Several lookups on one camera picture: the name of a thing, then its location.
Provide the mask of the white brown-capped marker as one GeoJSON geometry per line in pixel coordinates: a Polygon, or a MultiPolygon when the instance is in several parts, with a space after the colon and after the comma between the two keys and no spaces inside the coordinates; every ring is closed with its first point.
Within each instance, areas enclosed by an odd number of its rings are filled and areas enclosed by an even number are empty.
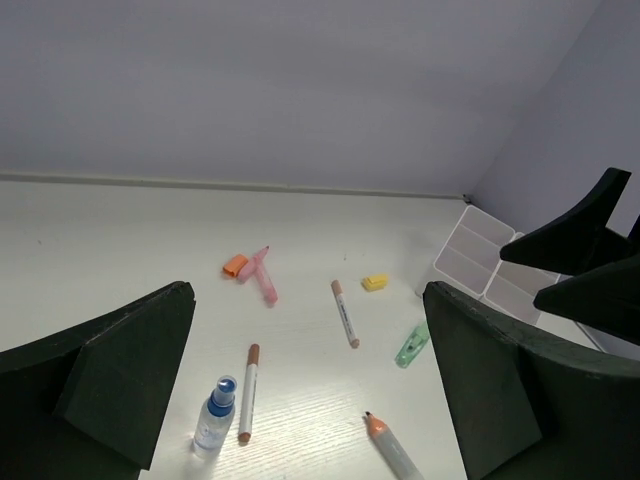
{"type": "Polygon", "coordinates": [[[243,386],[238,430],[238,441],[240,444],[248,444],[252,436],[259,357],[260,346],[258,344],[252,344],[248,351],[243,386]]]}
{"type": "Polygon", "coordinates": [[[360,345],[360,340],[354,330],[351,318],[349,316],[349,313],[346,307],[344,292],[340,282],[338,280],[333,280],[331,282],[331,289],[336,301],[336,305],[341,317],[341,321],[342,321],[349,345],[353,349],[357,349],[360,345]]]}

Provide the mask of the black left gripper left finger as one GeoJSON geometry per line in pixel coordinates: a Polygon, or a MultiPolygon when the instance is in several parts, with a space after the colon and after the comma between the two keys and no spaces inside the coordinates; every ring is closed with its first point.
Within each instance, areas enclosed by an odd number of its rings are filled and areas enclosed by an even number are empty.
{"type": "Polygon", "coordinates": [[[1,354],[4,479],[136,479],[151,466],[196,306],[174,282],[1,354]]]}

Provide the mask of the pink highlighter cap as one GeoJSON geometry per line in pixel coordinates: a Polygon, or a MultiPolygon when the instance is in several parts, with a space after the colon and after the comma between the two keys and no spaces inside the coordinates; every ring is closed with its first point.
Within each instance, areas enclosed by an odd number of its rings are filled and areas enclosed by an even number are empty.
{"type": "Polygon", "coordinates": [[[237,280],[240,283],[248,281],[259,269],[262,260],[258,256],[254,256],[248,260],[248,262],[242,267],[237,275],[237,280]]]}

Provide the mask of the pink highlighter pen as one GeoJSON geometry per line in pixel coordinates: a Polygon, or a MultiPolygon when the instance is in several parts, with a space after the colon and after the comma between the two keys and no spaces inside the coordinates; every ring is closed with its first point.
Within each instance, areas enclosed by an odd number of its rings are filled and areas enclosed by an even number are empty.
{"type": "Polygon", "coordinates": [[[254,256],[254,260],[255,260],[254,276],[256,277],[256,280],[258,282],[260,291],[263,295],[265,302],[269,306],[274,306],[278,301],[278,294],[268,274],[266,266],[264,264],[264,258],[266,257],[268,252],[269,252],[269,247],[266,246],[263,249],[261,249],[259,252],[257,252],[256,255],[254,256]]]}

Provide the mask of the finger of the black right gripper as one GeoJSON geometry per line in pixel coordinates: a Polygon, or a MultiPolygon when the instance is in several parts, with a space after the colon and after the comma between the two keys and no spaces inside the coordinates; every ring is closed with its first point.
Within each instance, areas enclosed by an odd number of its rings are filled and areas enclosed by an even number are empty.
{"type": "Polygon", "coordinates": [[[639,343],[639,257],[608,263],[540,290],[533,301],[621,340],[639,343]]]}
{"type": "Polygon", "coordinates": [[[511,241],[500,250],[503,261],[561,275],[580,275],[632,255],[632,237],[607,223],[631,177],[610,167],[568,212],[511,241]]]}

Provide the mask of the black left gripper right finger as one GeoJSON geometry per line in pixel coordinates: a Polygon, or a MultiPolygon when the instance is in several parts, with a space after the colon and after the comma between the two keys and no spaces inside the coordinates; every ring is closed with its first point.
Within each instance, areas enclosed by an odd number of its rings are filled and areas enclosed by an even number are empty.
{"type": "Polygon", "coordinates": [[[469,479],[636,479],[639,364],[435,281],[423,293],[469,479]]]}

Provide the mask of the blue cap spray bottle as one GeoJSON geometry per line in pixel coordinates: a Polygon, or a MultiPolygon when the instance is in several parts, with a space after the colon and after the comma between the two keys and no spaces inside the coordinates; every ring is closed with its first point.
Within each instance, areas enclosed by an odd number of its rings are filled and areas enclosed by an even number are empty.
{"type": "Polygon", "coordinates": [[[222,376],[204,401],[193,437],[196,455],[207,457],[221,450],[234,419],[237,386],[234,377],[222,376]]]}

